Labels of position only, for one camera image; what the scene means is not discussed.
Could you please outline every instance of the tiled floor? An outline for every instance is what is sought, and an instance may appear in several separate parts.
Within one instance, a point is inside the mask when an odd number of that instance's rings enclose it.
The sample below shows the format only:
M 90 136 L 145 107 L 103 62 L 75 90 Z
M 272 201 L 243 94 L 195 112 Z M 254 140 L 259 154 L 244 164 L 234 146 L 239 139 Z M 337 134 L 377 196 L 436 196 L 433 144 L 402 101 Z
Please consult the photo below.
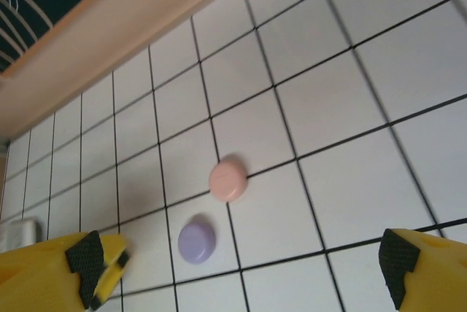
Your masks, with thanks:
M 467 242 L 466 4 L 214 1 L 12 143 L 1 221 L 126 235 L 103 312 L 394 311 L 386 227 Z M 193 266 L 199 214 L 217 248 Z

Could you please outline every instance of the pink disc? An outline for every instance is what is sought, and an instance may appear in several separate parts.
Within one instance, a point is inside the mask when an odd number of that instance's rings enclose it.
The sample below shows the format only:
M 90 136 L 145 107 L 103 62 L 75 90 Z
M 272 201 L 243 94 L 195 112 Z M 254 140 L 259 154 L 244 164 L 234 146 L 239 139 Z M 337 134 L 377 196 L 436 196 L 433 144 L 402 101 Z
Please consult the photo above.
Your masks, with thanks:
M 236 161 L 221 161 L 209 175 L 209 188 L 219 200 L 236 200 L 247 188 L 247 172 Z

